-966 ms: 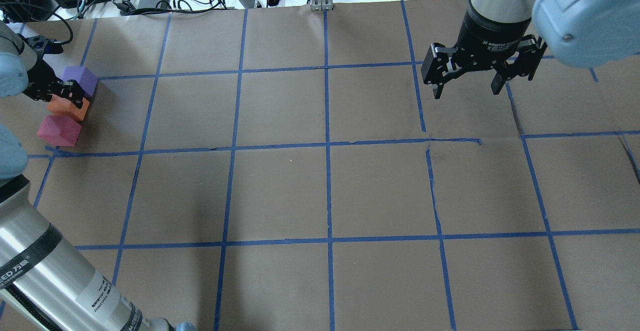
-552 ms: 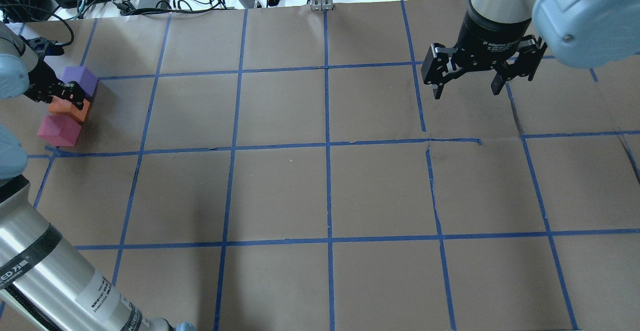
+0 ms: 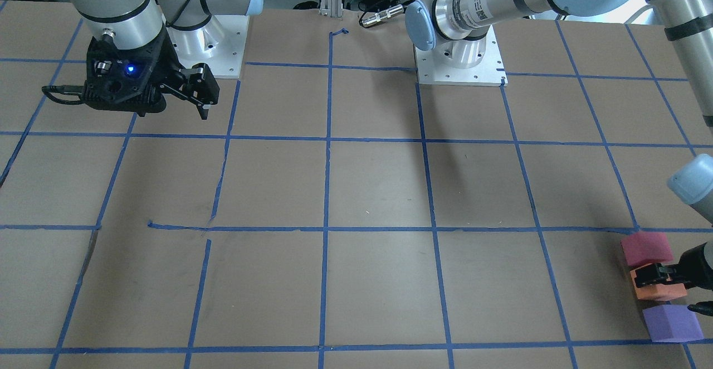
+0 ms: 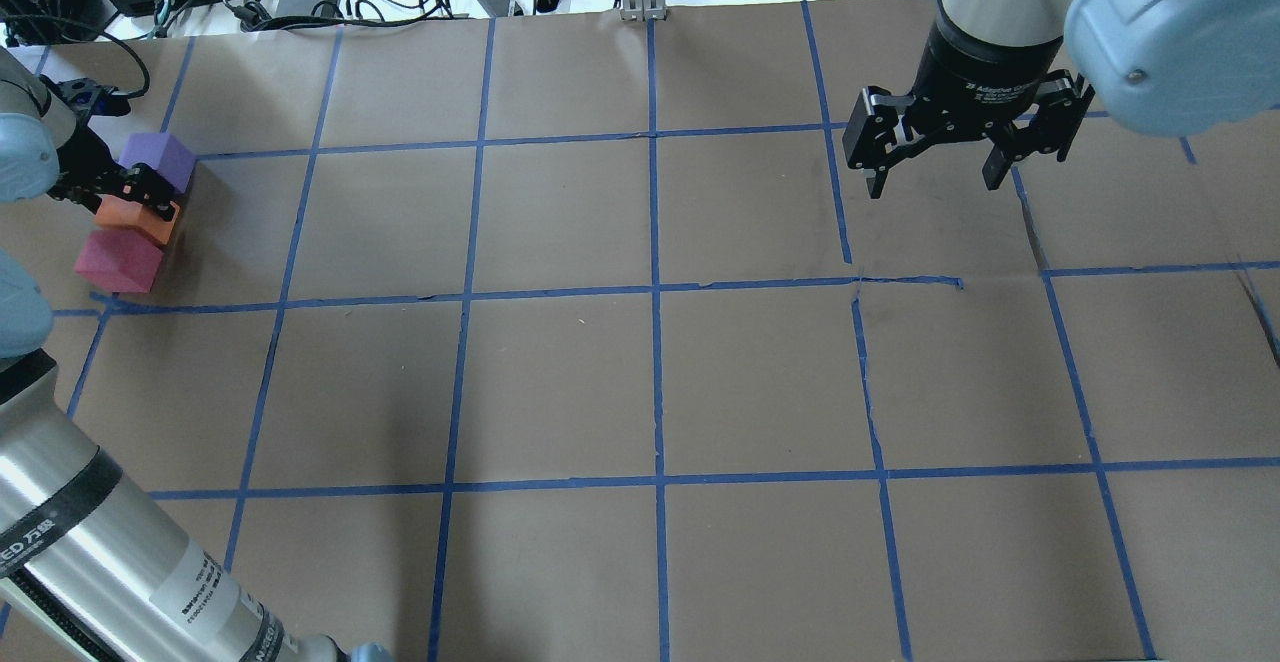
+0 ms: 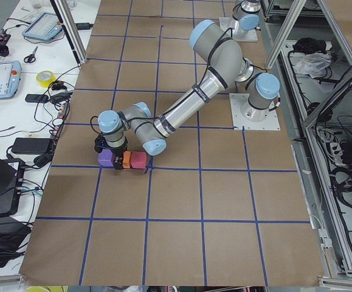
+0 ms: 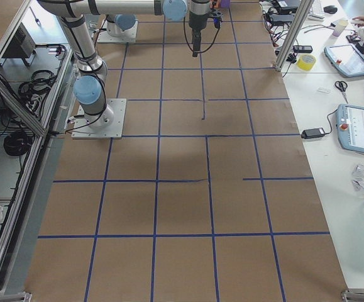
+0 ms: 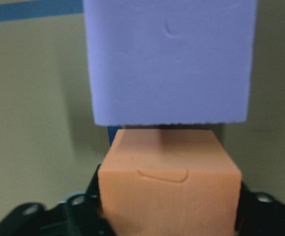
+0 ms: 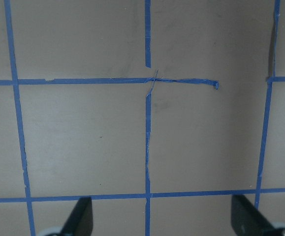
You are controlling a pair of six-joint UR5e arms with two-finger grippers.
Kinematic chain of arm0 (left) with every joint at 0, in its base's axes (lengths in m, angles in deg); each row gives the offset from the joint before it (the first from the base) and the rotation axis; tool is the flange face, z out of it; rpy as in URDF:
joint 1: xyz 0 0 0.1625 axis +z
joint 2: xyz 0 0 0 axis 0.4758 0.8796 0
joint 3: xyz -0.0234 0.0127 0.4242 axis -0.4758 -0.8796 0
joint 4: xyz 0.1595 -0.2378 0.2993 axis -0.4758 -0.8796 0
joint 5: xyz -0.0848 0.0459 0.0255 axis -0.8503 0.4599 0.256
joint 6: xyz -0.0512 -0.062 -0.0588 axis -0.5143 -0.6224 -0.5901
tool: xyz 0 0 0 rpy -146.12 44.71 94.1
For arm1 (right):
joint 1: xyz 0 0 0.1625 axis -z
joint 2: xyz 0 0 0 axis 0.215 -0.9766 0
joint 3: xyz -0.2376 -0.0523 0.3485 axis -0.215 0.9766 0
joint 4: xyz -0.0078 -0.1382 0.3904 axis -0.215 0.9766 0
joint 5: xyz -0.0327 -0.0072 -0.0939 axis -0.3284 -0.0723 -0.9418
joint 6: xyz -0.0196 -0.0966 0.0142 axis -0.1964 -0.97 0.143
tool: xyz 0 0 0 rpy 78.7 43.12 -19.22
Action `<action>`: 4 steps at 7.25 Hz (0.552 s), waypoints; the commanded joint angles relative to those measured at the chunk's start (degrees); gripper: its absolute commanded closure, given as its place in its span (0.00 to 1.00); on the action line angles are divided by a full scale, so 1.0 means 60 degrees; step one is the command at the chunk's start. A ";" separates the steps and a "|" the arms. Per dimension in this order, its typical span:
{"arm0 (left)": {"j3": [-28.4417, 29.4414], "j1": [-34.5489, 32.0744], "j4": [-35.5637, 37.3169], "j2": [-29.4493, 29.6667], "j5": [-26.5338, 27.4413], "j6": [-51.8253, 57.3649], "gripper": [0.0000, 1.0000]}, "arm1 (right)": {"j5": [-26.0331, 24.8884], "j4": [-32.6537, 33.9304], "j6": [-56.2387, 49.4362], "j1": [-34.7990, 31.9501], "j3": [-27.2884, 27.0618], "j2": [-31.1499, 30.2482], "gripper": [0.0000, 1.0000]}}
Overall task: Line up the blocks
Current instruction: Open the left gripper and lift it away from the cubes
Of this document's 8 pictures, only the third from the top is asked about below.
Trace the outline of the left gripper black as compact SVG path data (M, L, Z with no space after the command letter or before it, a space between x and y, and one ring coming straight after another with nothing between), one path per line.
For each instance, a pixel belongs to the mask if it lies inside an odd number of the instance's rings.
M672 267L662 263L650 263L634 270L634 285L644 288L650 285L684 284L687 288L712 290L712 245L711 242L690 248L680 256ZM713 301L688 304L687 309L699 315L713 316Z

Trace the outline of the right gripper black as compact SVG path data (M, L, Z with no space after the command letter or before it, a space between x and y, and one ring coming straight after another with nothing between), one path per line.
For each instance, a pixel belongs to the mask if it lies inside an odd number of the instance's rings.
M44 85L41 92L60 105L86 104L141 116L163 112L163 93L170 93L195 105L202 120L207 120L221 92L206 62L182 69L166 28L145 46L131 50L118 49L107 36L93 38L87 47L86 72L84 86Z

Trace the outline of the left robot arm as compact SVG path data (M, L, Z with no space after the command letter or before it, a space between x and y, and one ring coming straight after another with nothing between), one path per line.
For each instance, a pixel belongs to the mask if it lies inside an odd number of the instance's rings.
M468 72L483 66L489 59L491 52L481 43L491 42L492 26L497 23L535 15L546 11L553 11L566 16L596 16L609 12L625 4L628 0L416 0L406 9L406 27L409 38L414 46L414 51L425 53L426 62L443 64L458 72L473 74L473 79L467 79L464 84L472 85L474 81L483 80L475 77L482 77L482 74ZM688 80L683 80L683 84L695 93L695 96L703 96L704 118L706 124L711 124L711 84L705 85L706 79L711 79L711 0L646 0L654 5L647 5L655 10L667 13L674 13L674 26L665 28L669 41L675 43L676 50L681 52L684 61L680 64L682 69L688 73ZM612 166L614 175L620 182L622 197L626 200L632 224L641 224L635 217L634 207L631 206L630 195L626 191L626 184L621 178L621 171L614 161L612 147L627 147L628 143L611 143L606 138L606 128L601 127L601 120L595 110L592 101L603 102L604 98L591 98L592 94L586 85L601 85L600 92L594 92L594 96L614 96L615 90L624 90L624 82L646 82L647 90L651 88L657 90L657 96L665 104L671 119L680 132L680 138L684 141L680 148L690 149L690 153L695 152L695 148L690 144L690 139L680 125L681 122L675 116L670 99L667 97L661 86L661 81L665 77L659 77L651 69L649 60L640 49L640 44L628 26L627 39L631 40L632 46L637 49L637 54L642 60L648 72L646 77L628 77L626 75L581 75L582 72L576 64L572 55L572 49L567 42L565 34L561 32L558 23L555 23L558 36L563 44L568 61L572 67L573 74L567 76L568 79L575 80L581 90L585 102L590 109L592 120L597 128L601 142L593 147L604 149L608 154L609 163ZM624 254L629 267L639 267L632 271L632 283L637 292L642 292L651 287L684 287L702 288L711 290L711 242L695 247L683 253L679 263L665 265L665 261L671 261L671 257L660 259L662 256L654 256L649 250L644 251L644 246L655 244L653 235L658 236L662 246L668 248L664 235L659 236L653 229L642 229L635 226L631 232L622 240Z

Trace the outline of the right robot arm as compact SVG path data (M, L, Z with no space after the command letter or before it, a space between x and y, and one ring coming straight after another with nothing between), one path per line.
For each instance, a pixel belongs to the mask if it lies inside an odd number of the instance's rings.
M262 13L264 0L70 0L92 39L81 85L46 85L62 105L163 112L167 94L194 105L201 119L219 101L218 77L236 77L235 37L221 17Z

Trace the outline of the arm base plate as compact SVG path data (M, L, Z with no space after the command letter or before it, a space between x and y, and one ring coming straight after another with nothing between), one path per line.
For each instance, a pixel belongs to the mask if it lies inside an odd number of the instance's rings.
M239 79L249 23L249 16L219 15L202 28L169 28L168 33L186 69L204 62L216 79Z
M430 51L413 49L423 85L505 86L509 84L492 26L475 30L478 40L441 41Z

